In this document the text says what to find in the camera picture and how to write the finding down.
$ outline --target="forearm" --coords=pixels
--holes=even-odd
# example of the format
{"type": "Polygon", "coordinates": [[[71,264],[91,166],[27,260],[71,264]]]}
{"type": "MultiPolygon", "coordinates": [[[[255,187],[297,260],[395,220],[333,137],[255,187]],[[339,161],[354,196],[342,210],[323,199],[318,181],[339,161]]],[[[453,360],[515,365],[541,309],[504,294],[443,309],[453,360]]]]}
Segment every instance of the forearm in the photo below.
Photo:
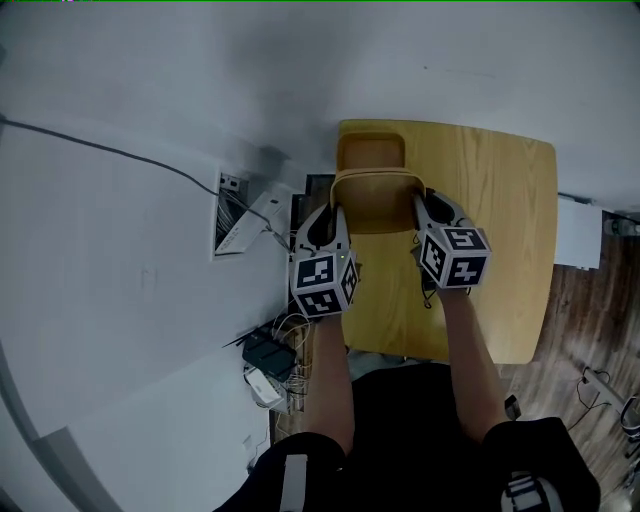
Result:
{"type": "Polygon", "coordinates": [[[305,430],[334,439],[345,454],[351,451],[353,394],[339,316],[323,318],[315,327],[304,418],[305,430]]]}
{"type": "Polygon", "coordinates": [[[439,296],[458,418],[467,435],[481,442],[493,426],[507,421],[504,391],[469,297],[462,290],[441,290],[439,296]]]}

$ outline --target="black shirt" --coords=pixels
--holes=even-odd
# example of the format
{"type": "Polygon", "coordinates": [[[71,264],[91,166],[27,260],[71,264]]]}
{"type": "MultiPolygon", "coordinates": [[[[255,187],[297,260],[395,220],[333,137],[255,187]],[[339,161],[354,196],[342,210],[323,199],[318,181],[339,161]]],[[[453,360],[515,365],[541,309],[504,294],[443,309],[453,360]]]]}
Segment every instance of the black shirt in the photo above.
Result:
{"type": "Polygon", "coordinates": [[[499,511],[519,472],[550,482],[565,511],[598,510],[598,484],[558,418],[503,423],[477,444],[461,429],[446,365],[371,372],[353,383],[353,399],[348,457],[325,436],[291,436],[218,510],[278,511],[285,460],[295,453],[307,454],[305,511],[499,511]]]}

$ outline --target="wall socket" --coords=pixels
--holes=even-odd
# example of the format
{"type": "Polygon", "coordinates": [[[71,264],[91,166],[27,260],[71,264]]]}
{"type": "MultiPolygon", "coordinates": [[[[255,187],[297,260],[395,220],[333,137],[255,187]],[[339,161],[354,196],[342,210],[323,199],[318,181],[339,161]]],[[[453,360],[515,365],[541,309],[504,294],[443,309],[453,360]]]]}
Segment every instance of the wall socket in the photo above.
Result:
{"type": "Polygon", "coordinates": [[[231,176],[230,174],[220,173],[220,188],[230,190],[232,192],[240,192],[240,184],[242,180],[231,176]]]}

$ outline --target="black sleeve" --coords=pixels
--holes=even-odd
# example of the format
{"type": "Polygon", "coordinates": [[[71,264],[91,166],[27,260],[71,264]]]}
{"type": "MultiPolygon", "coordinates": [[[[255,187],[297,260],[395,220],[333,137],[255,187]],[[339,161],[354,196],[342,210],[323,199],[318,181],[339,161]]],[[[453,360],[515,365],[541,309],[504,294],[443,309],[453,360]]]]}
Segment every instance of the black sleeve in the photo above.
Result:
{"type": "Polygon", "coordinates": [[[482,443],[488,503],[500,503],[514,472],[529,472],[557,491],[565,512],[596,512],[600,487],[559,418],[501,423],[482,443]]]}
{"type": "Polygon", "coordinates": [[[338,473],[346,457],[333,439],[309,432],[288,437],[263,453],[238,492],[217,510],[278,512],[285,461],[293,454],[307,455],[305,503],[313,504],[314,509],[331,510],[339,495],[338,473]]]}

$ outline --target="wooden table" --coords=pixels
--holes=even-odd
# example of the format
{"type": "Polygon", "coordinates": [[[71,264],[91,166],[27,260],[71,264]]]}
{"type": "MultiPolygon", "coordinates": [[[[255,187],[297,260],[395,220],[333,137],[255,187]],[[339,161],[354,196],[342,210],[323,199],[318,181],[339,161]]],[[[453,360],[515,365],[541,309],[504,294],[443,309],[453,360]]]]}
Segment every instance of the wooden table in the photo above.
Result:
{"type": "MultiPolygon", "coordinates": [[[[395,132],[406,167],[457,201],[493,250],[488,275],[471,293],[496,363],[527,363],[544,318],[556,243],[557,178],[553,146],[516,135],[414,121],[348,120],[340,134],[395,132]]],[[[437,297],[425,309],[409,254],[415,232],[352,235],[361,282],[344,315],[347,344],[358,350],[446,360],[437,297]]]]}

